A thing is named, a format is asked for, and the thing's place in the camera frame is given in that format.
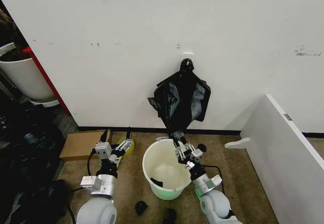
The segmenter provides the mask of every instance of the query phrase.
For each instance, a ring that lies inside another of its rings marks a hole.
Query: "white planter pot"
[[[0,47],[0,56],[14,48],[16,46],[13,43]],[[43,104],[56,100],[32,58],[9,62],[0,61],[0,68],[32,103]]]

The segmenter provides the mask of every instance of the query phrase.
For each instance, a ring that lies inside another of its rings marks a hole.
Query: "green-tinted bucket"
[[[177,161],[172,139],[153,143],[144,154],[142,167],[153,193],[162,200],[177,198],[191,183],[189,171]],[[163,187],[151,178],[163,182]]]

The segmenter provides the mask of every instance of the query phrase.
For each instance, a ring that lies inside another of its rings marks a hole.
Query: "black garbage bag hanging on wall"
[[[193,120],[205,118],[211,89],[192,71],[191,59],[181,62],[180,71],[157,84],[154,97],[148,98],[170,136],[179,140]]]

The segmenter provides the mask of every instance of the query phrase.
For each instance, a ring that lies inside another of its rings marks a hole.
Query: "yellow object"
[[[120,144],[120,143],[122,143],[124,140],[126,140],[126,136],[120,138],[120,139],[117,141],[116,144]],[[125,153],[124,156],[128,156],[129,154],[131,154],[131,153],[134,151],[134,148],[135,148],[135,142],[134,142],[133,139],[131,139],[131,141],[132,141],[133,144],[132,144],[132,146],[130,147],[130,149],[129,149],[128,151],[126,151],[126,153]]]

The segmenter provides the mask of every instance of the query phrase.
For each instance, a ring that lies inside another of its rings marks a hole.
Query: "cardboard box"
[[[88,159],[91,149],[99,142],[104,130],[83,131],[71,133],[67,136],[60,158],[63,161],[76,161]],[[111,132],[108,130],[107,141],[111,142]]]

